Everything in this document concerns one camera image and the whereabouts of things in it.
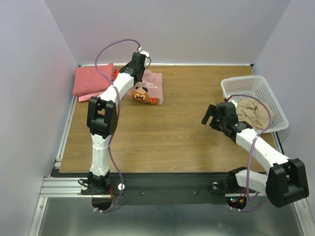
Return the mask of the dusty pink graphic t-shirt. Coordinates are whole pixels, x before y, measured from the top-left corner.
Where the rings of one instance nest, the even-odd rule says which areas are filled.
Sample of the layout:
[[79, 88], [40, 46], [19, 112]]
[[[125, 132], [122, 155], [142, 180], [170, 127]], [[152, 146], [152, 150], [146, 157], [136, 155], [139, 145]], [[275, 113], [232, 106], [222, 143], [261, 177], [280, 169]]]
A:
[[142, 81], [137, 82], [129, 89], [126, 96], [139, 102], [161, 106], [163, 104], [162, 74], [146, 70]]

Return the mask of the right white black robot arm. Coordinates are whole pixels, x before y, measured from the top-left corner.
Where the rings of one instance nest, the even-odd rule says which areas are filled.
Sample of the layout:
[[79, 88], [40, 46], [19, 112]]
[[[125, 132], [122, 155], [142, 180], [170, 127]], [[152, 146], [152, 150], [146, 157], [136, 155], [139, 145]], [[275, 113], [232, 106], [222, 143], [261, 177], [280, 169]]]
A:
[[249, 167], [234, 169], [228, 173], [227, 188], [237, 192], [243, 187], [264, 194], [278, 208], [309, 196], [309, 186], [304, 163], [280, 153], [245, 121], [239, 121], [236, 106], [232, 102], [209, 105], [201, 120], [203, 125], [220, 131], [235, 144], [248, 151], [264, 168], [265, 174], [253, 172]]

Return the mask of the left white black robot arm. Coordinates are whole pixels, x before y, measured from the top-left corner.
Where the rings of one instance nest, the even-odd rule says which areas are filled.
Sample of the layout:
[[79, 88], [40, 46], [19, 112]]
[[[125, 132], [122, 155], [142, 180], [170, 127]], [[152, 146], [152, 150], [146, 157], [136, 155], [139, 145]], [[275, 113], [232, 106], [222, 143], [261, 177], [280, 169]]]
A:
[[134, 52], [131, 61], [122, 67], [108, 89], [88, 102], [87, 127], [92, 138], [92, 164], [87, 187], [99, 194], [109, 190], [110, 142], [118, 126], [120, 100], [136, 83], [142, 81], [150, 54]]

